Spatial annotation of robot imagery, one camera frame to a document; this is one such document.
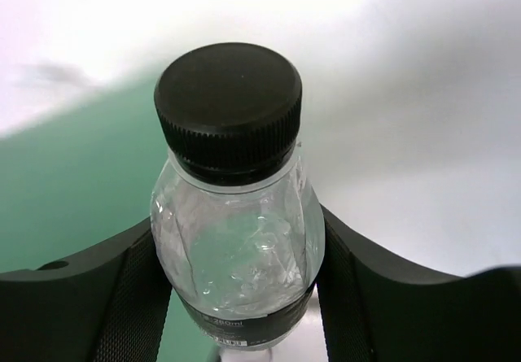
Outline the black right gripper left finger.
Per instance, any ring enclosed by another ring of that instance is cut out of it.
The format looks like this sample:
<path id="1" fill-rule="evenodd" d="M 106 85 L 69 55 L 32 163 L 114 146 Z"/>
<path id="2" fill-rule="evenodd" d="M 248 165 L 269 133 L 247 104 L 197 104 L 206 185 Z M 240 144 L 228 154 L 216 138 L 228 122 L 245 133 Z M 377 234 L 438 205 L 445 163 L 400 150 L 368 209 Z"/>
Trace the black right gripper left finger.
<path id="1" fill-rule="evenodd" d="M 1 275 L 3 361 L 155 361 L 171 285 L 150 221 Z"/>

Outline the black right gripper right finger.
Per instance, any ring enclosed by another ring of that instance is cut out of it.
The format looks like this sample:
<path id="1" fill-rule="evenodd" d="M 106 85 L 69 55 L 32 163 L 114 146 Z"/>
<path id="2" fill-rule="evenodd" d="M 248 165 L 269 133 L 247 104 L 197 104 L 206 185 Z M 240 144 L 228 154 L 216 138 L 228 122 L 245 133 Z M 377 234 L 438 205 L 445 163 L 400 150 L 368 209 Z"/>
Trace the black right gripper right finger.
<path id="1" fill-rule="evenodd" d="M 416 264 L 324 214 L 317 291 L 331 361 L 517 361 L 520 268 L 459 277 Z"/>

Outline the black cap small bottle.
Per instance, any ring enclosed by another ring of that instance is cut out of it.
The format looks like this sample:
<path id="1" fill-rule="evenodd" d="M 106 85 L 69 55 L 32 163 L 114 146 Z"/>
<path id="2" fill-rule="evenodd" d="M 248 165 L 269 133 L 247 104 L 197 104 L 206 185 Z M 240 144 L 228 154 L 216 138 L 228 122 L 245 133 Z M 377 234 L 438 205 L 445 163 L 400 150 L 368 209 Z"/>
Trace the black cap small bottle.
<path id="1" fill-rule="evenodd" d="M 154 91 L 168 158 L 155 248 L 222 361 L 270 361 L 302 320 L 325 256 L 298 135 L 303 86 L 279 53 L 221 42 L 174 60 Z"/>

